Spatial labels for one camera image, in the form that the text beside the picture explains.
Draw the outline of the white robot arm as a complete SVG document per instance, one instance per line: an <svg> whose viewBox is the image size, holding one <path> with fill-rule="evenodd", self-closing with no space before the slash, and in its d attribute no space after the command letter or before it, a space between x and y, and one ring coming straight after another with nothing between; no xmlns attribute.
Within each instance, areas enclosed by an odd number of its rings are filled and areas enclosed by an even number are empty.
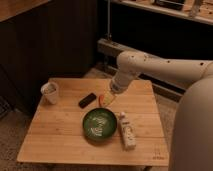
<svg viewBox="0 0 213 171"><path fill-rule="evenodd" d="M125 92L139 75L156 81L164 94L183 91L176 110L168 171L213 171L213 60L165 59L146 52L123 51L109 84Z"/></svg>

